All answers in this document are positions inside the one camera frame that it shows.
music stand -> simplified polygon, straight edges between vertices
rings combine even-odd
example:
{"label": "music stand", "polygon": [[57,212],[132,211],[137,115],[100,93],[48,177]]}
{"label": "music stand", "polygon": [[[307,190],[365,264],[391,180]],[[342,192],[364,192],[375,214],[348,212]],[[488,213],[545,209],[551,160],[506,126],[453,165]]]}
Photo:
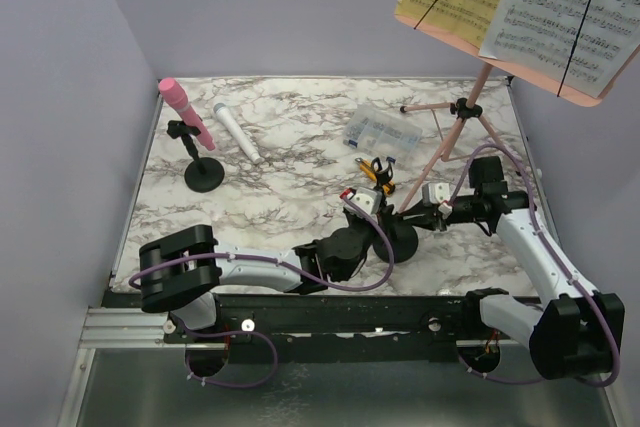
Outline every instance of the music stand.
{"label": "music stand", "polygon": [[478,119],[489,136],[493,139],[493,141],[496,144],[504,147],[504,143],[500,140],[497,132],[487,120],[486,114],[484,114],[484,112],[482,111],[482,107],[476,104],[476,101],[478,100],[478,97],[480,96],[480,93],[484,88],[484,84],[489,78],[489,74],[491,73],[492,68],[492,65],[487,63],[484,64],[482,70],[480,71],[480,74],[478,75],[478,78],[476,79],[475,84],[473,85],[473,88],[471,89],[471,92],[469,93],[469,97],[466,99],[458,99],[456,103],[443,102],[440,104],[403,105],[402,107],[400,107],[400,112],[402,113],[413,112],[417,110],[430,110],[433,114],[434,119],[436,118],[436,110],[450,109],[452,114],[457,115],[457,119],[446,137],[442,136],[442,130],[440,129],[440,125],[438,124],[438,121],[436,119],[436,125],[438,126],[438,132],[440,133],[442,142],[436,149],[433,157],[431,157],[431,160],[427,163],[427,165],[425,165],[424,169],[422,169],[420,177],[411,187],[411,190],[409,191],[407,197],[402,201],[402,204],[398,209],[399,212],[402,212],[407,208],[409,202],[411,202],[411,199],[416,194],[416,192],[426,179],[427,175],[429,175],[429,172],[431,172],[431,169],[433,169],[433,166],[436,164],[438,159],[441,159],[443,162],[450,162],[452,160],[459,160],[468,157],[460,156],[451,158],[451,152],[453,151],[453,148],[455,147],[456,142],[458,141],[458,138],[460,137],[462,129],[464,129],[467,120],[473,118]]}

marble table surface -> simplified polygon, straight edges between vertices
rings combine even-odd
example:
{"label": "marble table surface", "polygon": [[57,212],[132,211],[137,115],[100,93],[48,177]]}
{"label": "marble table surface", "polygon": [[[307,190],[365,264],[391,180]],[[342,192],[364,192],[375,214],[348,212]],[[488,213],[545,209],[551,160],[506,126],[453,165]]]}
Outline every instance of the marble table surface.
{"label": "marble table surface", "polygon": [[[361,152],[342,142],[342,131],[359,105],[375,107],[423,129],[418,149],[395,169],[399,206],[440,137],[429,112],[399,113],[411,103],[449,102],[466,96],[472,80],[352,78],[200,78],[179,79],[218,148],[203,156],[220,160],[223,184],[213,192],[190,191],[183,172],[190,163],[182,143],[166,134],[167,122],[178,119],[163,106],[130,221],[112,288],[129,292],[128,278],[138,271],[138,249],[159,237],[195,224],[212,224],[218,239],[248,248],[283,250],[330,235],[346,225],[339,194],[346,187],[372,182],[354,159]],[[238,123],[266,159],[253,166],[218,123],[213,106],[231,106]],[[491,79],[478,100],[503,142],[526,160],[525,149],[506,81]],[[454,117],[438,114],[449,128]],[[453,155],[470,153],[488,139],[479,122],[467,122]],[[429,180],[458,180],[464,160],[438,162]],[[511,188],[522,183],[503,160]],[[371,295],[463,295],[468,290],[501,287],[513,295],[534,293],[529,279],[497,236],[486,237],[475,225],[453,226],[447,232],[418,231],[420,246],[409,261],[396,266],[389,282]],[[375,282],[386,264],[371,251],[360,273],[345,285]],[[267,293],[265,288],[227,286],[221,292]],[[340,294],[329,289],[324,293]]]}

music stand tripod leg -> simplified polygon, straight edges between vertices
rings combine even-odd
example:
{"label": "music stand tripod leg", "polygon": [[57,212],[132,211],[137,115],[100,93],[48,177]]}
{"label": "music stand tripod leg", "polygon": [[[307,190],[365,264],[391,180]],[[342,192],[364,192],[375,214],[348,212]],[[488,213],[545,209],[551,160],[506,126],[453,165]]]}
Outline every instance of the music stand tripod leg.
{"label": "music stand tripod leg", "polygon": [[491,69],[493,69],[493,66],[485,62],[485,64],[482,66],[480,74],[478,74],[478,78],[476,79],[475,84],[473,84],[471,92],[469,92],[469,97],[467,97],[467,107],[472,108],[474,105],[476,105],[478,97],[480,97],[480,93],[482,92],[482,89],[484,89],[484,84],[487,83],[489,74],[491,74]]}
{"label": "music stand tripod leg", "polygon": [[478,120],[489,134],[489,137],[491,137],[496,144],[498,144],[500,147],[506,147],[502,140],[500,140],[500,137],[498,137],[498,133],[494,130],[491,123],[485,118],[484,114],[478,117]]}
{"label": "music stand tripod leg", "polygon": [[400,112],[406,114],[407,112],[413,112],[415,110],[438,110],[438,109],[450,109],[452,104],[451,102],[441,102],[439,104],[412,104],[412,105],[403,105],[400,107]]}
{"label": "music stand tripod leg", "polygon": [[416,192],[424,182],[424,179],[427,178],[427,175],[429,175],[429,172],[431,172],[431,169],[433,168],[433,166],[436,165],[436,162],[442,155],[442,152],[444,152],[444,150],[449,147],[449,144],[454,139],[457,139],[460,136],[460,132],[462,131],[463,126],[464,126],[464,120],[456,119],[455,123],[453,124],[453,127],[451,128],[447,136],[444,138],[444,140],[440,143],[440,145],[436,149],[429,163],[425,165],[424,169],[422,170],[422,173],[420,174],[420,177],[418,177],[418,180],[416,180],[413,186],[411,187],[409,194],[407,194],[407,197],[402,201],[402,204],[400,205],[398,212],[402,212],[407,208],[407,206],[409,205],[409,202],[411,202],[411,199],[413,199],[413,196],[416,195]]}
{"label": "music stand tripod leg", "polygon": [[442,151],[442,155],[440,156],[440,158],[442,159],[443,162],[449,162],[449,157],[451,156],[451,152],[453,151],[453,148],[456,146],[456,142],[458,142],[458,139],[460,138],[460,134],[462,133],[462,129],[464,129],[464,124],[466,122],[466,119],[459,119],[462,120],[462,122],[460,122],[459,124],[454,123],[453,127],[451,127],[452,131],[455,131],[455,134],[453,137],[451,137],[451,140],[449,140],[447,147]]}

black clamp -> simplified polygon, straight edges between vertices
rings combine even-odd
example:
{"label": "black clamp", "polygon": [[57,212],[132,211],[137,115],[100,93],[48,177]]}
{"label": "black clamp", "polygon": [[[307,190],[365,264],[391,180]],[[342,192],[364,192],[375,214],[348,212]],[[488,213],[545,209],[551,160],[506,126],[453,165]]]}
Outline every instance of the black clamp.
{"label": "black clamp", "polygon": [[478,104],[473,107],[467,107],[467,99],[461,97],[456,100],[455,104],[450,104],[449,111],[451,115],[457,115],[459,119],[471,119],[478,118],[482,115],[482,107]]}
{"label": "black clamp", "polygon": [[[509,192],[507,181],[504,180],[500,157],[493,155],[475,159],[469,168],[469,186],[474,190],[474,196],[483,201],[476,206],[476,215],[487,222],[490,232],[495,233],[500,217],[511,213],[507,201],[510,203],[514,196]],[[489,216],[482,215],[482,211],[486,210],[483,208],[486,204],[491,207]]]}
{"label": "black clamp", "polygon": [[[593,300],[620,350],[624,305],[616,294],[594,293]],[[613,354],[598,319],[584,298],[561,296],[545,308],[529,339],[529,352],[545,379],[610,372]]]}
{"label": "black clamp", "polygon": [[[210,225],[189,227],[140,247],[140,271],[186,255],[212,253],[217,244]],[[189,270],[177,264],[142,277],[142,311],[177,310],[220,284],[222,270],[215,259],[197,260],[195,266]]]}
{"label": "black clamp", "polygon": [[181,120],[170,120],[169,125],[167,127],[167,134],[172,139],[180,139],[187,149],[187,153],[189,157],[191,157],[194,161],[198,161],[200,156],[198,155],[198,149],[196,148],[195,143],[191,136],[200,135],[200,129],[197,127],[191,127],[190,125],[185,124]]}
{"label": "black clamp", "polygon": [[371,161],[371,170],[373,175],[376,177],[376,186],[375,190],[378,190],[384,194],[384,185],[391,182],[393,179],[393,167],[391,162],[387,162],[387,168],[382,168],[382,162],[380,161],[380,157],[376,157]]}

purple wall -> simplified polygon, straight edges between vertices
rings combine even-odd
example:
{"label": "purple wall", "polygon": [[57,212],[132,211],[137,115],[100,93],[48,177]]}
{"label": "purple wall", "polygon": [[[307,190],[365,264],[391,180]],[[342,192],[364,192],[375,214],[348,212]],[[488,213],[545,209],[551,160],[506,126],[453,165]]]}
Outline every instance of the purple wall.
{"label": "purple wall", "polygon": [[476,75],[396,0],[116,0],[158,76]]}
{"label": "purple wall", "polygon": [[0,0],[0,424],[56,425],[156,89],[114,0]]}

